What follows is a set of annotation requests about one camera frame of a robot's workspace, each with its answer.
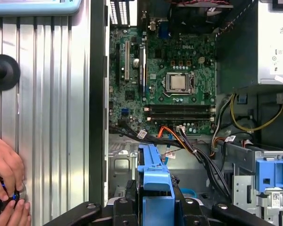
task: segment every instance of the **pcie slot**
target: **pcie slot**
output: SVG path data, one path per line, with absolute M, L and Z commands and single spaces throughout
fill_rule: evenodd
M 139 93 L 145 96 L 146 92 L 146 48 L 140 45 L 140 71 L 139 71 Z
M 212 116 L 207 113 L 181 114 L 181 113 L 149 113 L 147 121 L 209 121 Z
M 125 42 L 125 81 L 129 81 L 130 73 L 130 41 Z
M 121 60 L 121 53 L 120 53 L 120 44 L 117 43 L 116 45 L 116 65 L 115 65 L 115 83 L 119 86 L 119 76 L 120 76 L 120 62 Z
M 145 112 L 210 112 L 210 105 L 145 105 Z

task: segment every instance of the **green circuit board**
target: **green circuit board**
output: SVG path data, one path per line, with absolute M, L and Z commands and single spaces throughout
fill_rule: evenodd
M 125 79 L 125 47 L 130 42 L 130 72 Z M 215 38 L 208 36 L 181 35 L 180 38 L 163 40 L 149 34 L 146 53 L 146 91 L 139 93 L 140 57 L 138 46 L 142 34 L 136 28 L 114 29 L 110 31 L 110 70 L 109 70 L 109 123 L 117 125 L 123 119 L 136 131 L 146 129 L 157 134 L 160 125 L 186 127 L 188 135 L 212 134 L 211 121 L 148 121 L 144 114 L 147 105 L 215 105 Z M 191 76 L 190 93 L 170 95 L 166 93 L 166 75 L 185 74 Z

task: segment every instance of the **human hand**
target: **human hand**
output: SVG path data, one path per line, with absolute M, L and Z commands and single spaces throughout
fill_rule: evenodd
M 19 200 L 14 210 L 15 201 L 10 201 L 0 214 L 0 226 L 31 226 L 29 215 L 30 203 Z
M 22 190 L 24 165 L 19 155 L 0 139 L 0 177 L 3 178 L 6 191 L 0 182 L 0 199 L 7 201 L 16 190 Z

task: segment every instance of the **fan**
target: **fan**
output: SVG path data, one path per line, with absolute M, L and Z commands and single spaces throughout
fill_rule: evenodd
M 233 6 L 228 1 L 172 1 L 168 13 L 171 33 L 212 33 L 223 22 Z

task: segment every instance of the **cpu socket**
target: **cpu socket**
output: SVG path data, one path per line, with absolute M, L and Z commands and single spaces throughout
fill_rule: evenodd
M 190 73 L 166 73 L 163 80 L 163 87 L 165 88 L 165 94 L 191 94 L 194 88 L 193 72 Z

